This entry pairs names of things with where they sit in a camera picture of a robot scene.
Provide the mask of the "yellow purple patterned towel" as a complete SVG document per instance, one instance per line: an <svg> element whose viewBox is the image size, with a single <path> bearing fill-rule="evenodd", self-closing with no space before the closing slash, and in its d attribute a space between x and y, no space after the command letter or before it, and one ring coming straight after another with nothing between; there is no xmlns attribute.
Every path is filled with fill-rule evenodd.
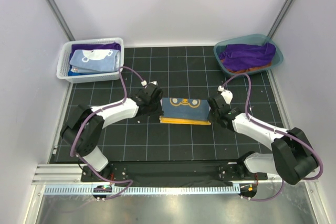
<svg viewBox="0 0 336 224"><path fill-rule="evenodd" d="M210 107L206 100L163 98L160 122L166 124L211 125Z"/></svg>

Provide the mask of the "light blue white towel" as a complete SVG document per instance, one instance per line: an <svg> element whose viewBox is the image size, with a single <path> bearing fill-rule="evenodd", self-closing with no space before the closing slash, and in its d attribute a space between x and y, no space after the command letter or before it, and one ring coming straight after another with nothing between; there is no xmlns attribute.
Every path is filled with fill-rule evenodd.
<svg viewBox="0 0 336 224"><path fill-rule="evenodd" d="M118 70L120 58L114 49L75 50L69 63L74 73L106 73Z"/></svg>

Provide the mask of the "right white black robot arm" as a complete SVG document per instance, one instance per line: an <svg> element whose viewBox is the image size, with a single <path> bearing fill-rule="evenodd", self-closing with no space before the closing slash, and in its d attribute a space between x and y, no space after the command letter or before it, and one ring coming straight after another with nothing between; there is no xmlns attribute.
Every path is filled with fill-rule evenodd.
<svg viewBox="0 0 336 224"><path fill-rule="evenodd" d="M229 99L218 94L207 100L210 122L232 132L248 136L271 150L270 154L249 152L239 158L237 176L249 180L256 173L279 175L295 185L321 167L306 135L299 128L286 130L265 123L238 108L232 109Z"/></svg>

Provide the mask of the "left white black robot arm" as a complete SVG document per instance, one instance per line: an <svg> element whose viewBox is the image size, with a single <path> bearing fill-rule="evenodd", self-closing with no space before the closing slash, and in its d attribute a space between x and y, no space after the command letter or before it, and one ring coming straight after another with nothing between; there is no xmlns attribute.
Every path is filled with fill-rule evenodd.
<svg viewBox="0 0 336 224"><path fill-rule="evenodd" d="M98 147L102 130L126 119L162 113L163 91L150 82L137 93L103 106L78 105L64 123L60 137L71 146L70 156L78 157L99 182L110 182L112 166Z"/></svg>

